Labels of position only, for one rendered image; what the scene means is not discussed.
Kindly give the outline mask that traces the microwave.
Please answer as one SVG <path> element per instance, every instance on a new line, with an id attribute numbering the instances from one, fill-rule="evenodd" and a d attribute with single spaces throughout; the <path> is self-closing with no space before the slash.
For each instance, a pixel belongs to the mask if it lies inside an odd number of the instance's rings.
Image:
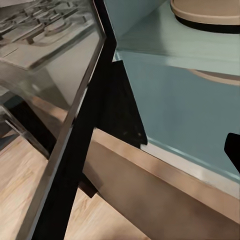
<path id="1" fill-rule="evenodd" d="M 240 64 L 240 0 L 0 0 L 0 240 L 64 240 L 115 50 Z"/>

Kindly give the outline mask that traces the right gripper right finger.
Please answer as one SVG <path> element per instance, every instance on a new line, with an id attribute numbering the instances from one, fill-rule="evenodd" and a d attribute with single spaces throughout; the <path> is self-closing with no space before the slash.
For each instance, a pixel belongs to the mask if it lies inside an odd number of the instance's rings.
<path id="1" fill-rule="evenodd" d="M 224 145 L 224 152 L 228 155 L 240 173 L 240 135 L 229 132 Z"/>

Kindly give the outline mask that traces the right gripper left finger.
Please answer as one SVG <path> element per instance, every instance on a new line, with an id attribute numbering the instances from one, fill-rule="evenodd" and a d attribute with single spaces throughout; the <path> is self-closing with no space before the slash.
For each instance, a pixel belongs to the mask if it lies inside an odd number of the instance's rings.
<path id="1" fill-rule="evenodd" d="M 0 193 L 25 153 L 26 144 L 21 133 L 0 138 Z"/>

